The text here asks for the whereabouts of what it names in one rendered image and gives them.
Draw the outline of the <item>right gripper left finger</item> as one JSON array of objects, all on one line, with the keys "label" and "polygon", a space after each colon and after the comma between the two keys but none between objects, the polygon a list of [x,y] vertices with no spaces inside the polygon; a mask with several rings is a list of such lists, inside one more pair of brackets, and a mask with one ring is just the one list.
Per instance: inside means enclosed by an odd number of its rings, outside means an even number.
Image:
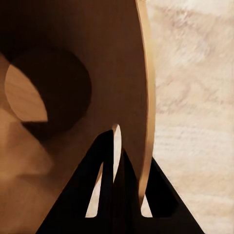
[{"label": "right gripper left finger", "polygon": [[[103,162],[98,211],[85,217]],[[36,234],[113,234],[114,132],[98,135]]]}]

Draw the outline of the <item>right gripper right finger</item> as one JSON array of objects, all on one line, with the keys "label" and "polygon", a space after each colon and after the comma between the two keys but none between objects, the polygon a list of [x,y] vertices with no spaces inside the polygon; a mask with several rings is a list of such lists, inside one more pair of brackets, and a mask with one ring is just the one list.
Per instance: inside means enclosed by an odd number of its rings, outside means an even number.
[{"label": "right gripper right finger", "polygon": [[205,234],[152,157],[145,195],[153,217],[140,212],[137,182],[124,150],[126,234]]}]

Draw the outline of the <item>trash can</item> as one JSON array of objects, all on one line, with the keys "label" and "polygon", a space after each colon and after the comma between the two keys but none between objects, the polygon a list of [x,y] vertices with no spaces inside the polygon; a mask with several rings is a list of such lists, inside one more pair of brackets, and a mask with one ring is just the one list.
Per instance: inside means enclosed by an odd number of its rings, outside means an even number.
[{"label": "trash can", "polygon": [[124,150],[141,208],[155,139],[146,1],[0,0],[0,234],[36,234],[96,137],[118,125],[113,234],[126,234]]}]

